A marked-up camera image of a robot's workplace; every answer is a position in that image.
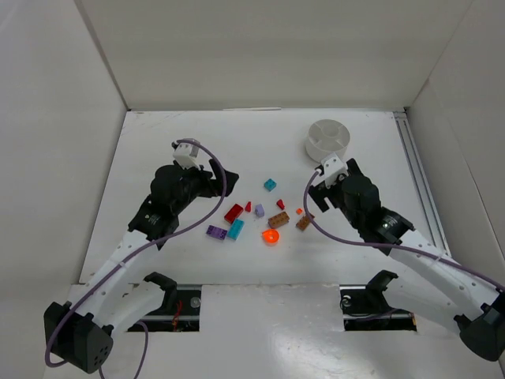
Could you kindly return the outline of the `red rectangular lego brick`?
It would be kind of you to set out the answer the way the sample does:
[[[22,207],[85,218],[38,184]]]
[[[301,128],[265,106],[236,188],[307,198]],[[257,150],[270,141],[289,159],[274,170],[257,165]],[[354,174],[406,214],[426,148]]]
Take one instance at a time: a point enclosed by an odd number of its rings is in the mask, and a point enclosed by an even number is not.
[[[232,224],[243,212],[244,208],[239,204],[235,204],[226,213],[226,215],[224,216],[224,220],[229,224]]]

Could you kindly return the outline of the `small teal lego brick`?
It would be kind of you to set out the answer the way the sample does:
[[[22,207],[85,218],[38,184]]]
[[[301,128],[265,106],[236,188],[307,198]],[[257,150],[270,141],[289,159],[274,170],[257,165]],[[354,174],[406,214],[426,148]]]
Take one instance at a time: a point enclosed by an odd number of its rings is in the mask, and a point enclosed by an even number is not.
[[[275,187],[277,186],[277,183],[269,178],[265,183],[264,183],[264,188],[268,191],[271,192]]]

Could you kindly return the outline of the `lavender lego brick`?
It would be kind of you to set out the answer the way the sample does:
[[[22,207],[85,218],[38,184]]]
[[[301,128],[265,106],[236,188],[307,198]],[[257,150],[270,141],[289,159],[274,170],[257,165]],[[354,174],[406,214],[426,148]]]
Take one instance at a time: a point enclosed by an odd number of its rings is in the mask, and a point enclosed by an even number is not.
[[[262,204],[255,206],[255,214],[257,217],[264,217],[264,207]]]

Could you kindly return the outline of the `long teal lego brick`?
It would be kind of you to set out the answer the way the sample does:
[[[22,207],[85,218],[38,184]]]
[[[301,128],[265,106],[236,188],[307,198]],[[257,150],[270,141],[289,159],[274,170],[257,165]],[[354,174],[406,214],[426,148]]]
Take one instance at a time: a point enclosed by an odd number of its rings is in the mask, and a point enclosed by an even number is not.
[[[235,219],[227,232],[227,237],[236,241],[245,225],[245,222],[240,219]]]

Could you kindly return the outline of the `purple lego brick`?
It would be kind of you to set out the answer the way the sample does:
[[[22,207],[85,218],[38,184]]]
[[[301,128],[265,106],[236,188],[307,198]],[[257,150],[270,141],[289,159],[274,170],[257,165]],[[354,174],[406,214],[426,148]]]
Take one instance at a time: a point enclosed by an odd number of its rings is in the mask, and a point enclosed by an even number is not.
[[[212,238],[222,241],[226,238],[227,230],[214,225],[209,225],[206,230],[206,234]]]

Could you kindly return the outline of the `orange round lego dish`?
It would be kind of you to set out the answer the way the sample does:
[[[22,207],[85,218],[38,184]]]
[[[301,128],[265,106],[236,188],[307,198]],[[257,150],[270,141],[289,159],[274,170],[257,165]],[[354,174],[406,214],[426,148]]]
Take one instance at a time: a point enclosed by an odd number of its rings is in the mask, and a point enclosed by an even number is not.
[[[264,243],[268,246],[275,246],[280,239],[280,233],[276,229],[268,229],[261,233]]]

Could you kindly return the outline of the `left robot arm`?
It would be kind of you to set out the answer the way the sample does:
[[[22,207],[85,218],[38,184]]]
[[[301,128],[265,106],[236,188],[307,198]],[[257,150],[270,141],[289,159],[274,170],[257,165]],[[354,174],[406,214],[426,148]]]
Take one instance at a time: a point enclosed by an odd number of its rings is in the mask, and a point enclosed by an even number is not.
[[[211,170],[179,159],[155,172],[150,193],[129,222],[107,262],[87,282],[83,294],[63,304],[52,302],[43,315],[47,366],[51,356],[91,374],[100,372],[117,334],[140,323],[143,316],[169,309],[177,295],[171,278],[149,270],[148,262],[165,243],[198,227],[208,217],[181,229],[179,216],[197,198],[228,197],[239,175],[211,158]]]

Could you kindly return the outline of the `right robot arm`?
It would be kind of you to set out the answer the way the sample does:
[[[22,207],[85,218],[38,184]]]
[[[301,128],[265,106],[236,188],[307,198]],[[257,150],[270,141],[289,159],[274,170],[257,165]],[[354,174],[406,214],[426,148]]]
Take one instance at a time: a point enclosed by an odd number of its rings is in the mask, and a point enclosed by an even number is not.
[[[380,193],[354,159],[342,162],[336,154],[315,169],[319,184],[308,182],[303,200],[313,200],[321,212],[337,208],[359,234],[353,242],[316,229],[346,245],[371,247],[406,266],[442,294],[424,295],[403,283],[397,273],[383,270],[365,286],[372,303],[387,312],[418,314],[458,335],[480,358],[496,362],[504,353],[504,286],[466,268],[437,249],[397,212],[382,206]]]

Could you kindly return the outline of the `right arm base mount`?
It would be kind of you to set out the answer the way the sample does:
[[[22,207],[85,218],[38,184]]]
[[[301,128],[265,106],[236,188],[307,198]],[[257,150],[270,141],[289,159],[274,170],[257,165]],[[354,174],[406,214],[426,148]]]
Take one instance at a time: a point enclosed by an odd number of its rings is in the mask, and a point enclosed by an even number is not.
[[[383,293],[398,275],[382,270],[366,284],[339,286],[339,306],[346,332],[417,331],[415,317],[391,307]]]

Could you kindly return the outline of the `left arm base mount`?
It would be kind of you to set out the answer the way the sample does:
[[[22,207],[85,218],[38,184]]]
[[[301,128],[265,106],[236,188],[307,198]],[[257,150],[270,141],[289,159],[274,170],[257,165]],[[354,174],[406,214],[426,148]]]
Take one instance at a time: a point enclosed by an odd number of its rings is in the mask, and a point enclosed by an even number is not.
[[[161,306],[147,313],[129,332],[142,332],[141,322],[149,332],[199,332],[201,285],[177,284],[174,280],[153,272],[144,282],[154,283],[163,292]]]

